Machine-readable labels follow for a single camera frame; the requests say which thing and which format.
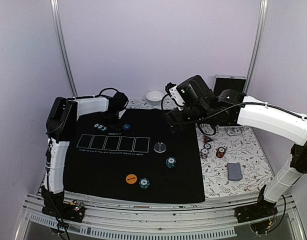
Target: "white wall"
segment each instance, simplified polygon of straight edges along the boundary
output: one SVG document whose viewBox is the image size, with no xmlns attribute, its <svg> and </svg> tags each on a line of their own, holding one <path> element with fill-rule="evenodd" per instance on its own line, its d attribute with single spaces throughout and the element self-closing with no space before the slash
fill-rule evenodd
<svg viewBox="0 0 307 240">
<path fill-rule="evenodd" d="M 249 94 L 307 114 L 307 0 L 268 1 L 260 52 Z M 289 140 L 257 131 L 275 172 L 289 160 Z M 307 234 L 307 175 L 292 188 Z"/>
<path fill-rule="evenodd" d="M 260 0 L 62 0 L 79 95 L 115 87 L 129 98 L 201 75 L 246 76 Z"/>
<path fill-rule="evenodd" d="M 70 95 L 50 1 L 0 0 L 0 240 L 41 183 L 53 101 Z"/>
</svg>

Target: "black playing surface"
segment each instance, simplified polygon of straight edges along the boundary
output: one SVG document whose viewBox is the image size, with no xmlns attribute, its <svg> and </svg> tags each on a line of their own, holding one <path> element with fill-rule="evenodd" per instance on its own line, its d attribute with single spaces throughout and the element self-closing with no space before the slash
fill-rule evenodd
<svg viewBox="0 0 307 240">
<path fill-rule="evenodd" d="M 171 133 L 161 110 L 128 109 L 121 118 L 129 130 L 115 132 L 94 128 L 102 123 L 100 113 L 81 116 L 70 142 L 63 173 L 69 192 L 147 203 L 188 204 L 205 200 L 197 135 L 194 126 Z M 154 151 L 165 143 L 164 153 Z M 176 158 L 173 168 L 168 157 Z M 128 184 L 126 176 L 138 181 Z M 139 180 L 150 186 L 142 189 Z"/>
</svg>

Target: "orange disc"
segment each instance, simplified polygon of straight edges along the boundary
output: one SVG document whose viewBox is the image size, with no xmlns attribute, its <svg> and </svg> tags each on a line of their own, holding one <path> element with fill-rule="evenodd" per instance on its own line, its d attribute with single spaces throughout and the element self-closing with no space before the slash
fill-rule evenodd
<svg viewBox="0 0 307 240">
<path fill-rule="evenodd" d="M 128 184 L 134 184 L 137 182 L 137 176 L 134 174 L 129 174 L 128 176 L 125 177 L 125 181 Z"/>
</svg>

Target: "white bowl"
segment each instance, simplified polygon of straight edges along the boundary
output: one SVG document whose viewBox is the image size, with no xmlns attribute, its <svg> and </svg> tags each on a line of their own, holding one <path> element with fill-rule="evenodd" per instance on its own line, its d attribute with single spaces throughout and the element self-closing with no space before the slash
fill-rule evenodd
<svg viewBox="0 0 307 240">
<path fill-rule="evenodd" d="M 151 105 L 159 105 L 164 97 L 161 91 L 150 91 L 145 95 L 146 100 Z"/>
</svg>

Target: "floral tablecloth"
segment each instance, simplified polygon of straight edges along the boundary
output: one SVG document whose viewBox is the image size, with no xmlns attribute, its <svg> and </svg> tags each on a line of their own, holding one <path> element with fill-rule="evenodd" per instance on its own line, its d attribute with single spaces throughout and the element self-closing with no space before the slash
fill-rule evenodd
<svg viewBox="0 0 307 240">
<path fill-rule="evenodd" d="M 176 106 L 170 98 L 166 98 L 163 107 L 173 109 Z M 160 109 L 161 107 L 152 106 L 142 99 L 131 99 L 127 108 Z M 203 127 L 203 130 L 212 133 L 212 129 L 208 126 Z M 201 150 L 204 147 L 204 136 L 198 128 L 196 132 Z M 207 158 L 200 159 L 206 198 L 255 193 L 270 182 L 273 174 L 251 127 L 244 127 L 241 135 L 228 135 L 224 128 L 219 128 L 211 138 L 213 141 L 209 142 L 211 149 Z M 216 157 L 219 147 L 225 148 L 223 158 Z M 240 163 L 242 180 L 228 180 L 227 163 Z"/>
</svg>

